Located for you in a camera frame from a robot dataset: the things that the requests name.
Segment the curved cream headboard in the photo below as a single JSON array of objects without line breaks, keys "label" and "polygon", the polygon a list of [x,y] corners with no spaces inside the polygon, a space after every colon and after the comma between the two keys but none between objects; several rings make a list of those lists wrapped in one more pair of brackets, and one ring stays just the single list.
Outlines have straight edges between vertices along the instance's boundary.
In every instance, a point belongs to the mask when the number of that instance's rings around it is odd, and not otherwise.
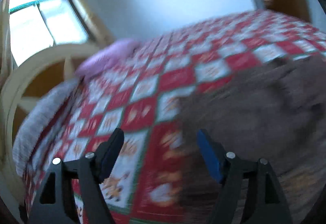
[{"label": "curved cream headboard", "polygon": [[43,95],[72,78],[79,64],[97,51],[97,46],[88,43],[51,47],[27,59],[6,81],[0,95],[3,126],[0,145],[5,147],[0,158],[8,188],[18,202],[23,202],[25,193],[12,159],[12,144],[22,121]]}]

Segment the bedspread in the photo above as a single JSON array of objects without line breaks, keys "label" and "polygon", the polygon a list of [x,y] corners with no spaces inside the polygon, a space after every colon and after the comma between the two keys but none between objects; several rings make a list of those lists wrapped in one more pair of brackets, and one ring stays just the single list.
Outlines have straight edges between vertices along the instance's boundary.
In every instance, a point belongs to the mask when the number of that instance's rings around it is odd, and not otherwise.
[{"label": "bedspread", "polygon": [[[175,118],[177,97],[216,90],[235,71],[276,57],[311,54],[326,55],[326,34],[263,10],[206,20],[147,42],[133,58],[82,85],[45,159],[37,170],[25,172],[28,210],[54,157],[78,159],[120,127],[123,148],[110,178],[100,185],[114,219],[182,222],[178,199],[185,156]],[[80,221],[87,223],[77,180],[73,188]]]}]

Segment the pink pillow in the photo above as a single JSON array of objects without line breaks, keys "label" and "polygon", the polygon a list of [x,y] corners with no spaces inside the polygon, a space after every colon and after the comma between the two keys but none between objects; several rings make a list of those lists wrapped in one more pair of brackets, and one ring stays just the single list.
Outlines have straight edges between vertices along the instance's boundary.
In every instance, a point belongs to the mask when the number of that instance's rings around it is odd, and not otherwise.
[{"label": "pink pillow", "polygon": [[75,75],[89,80],[95,75],[112,68],[120,59],[126,59],[140,46],[140,41],[121,39],[85,60]]}]

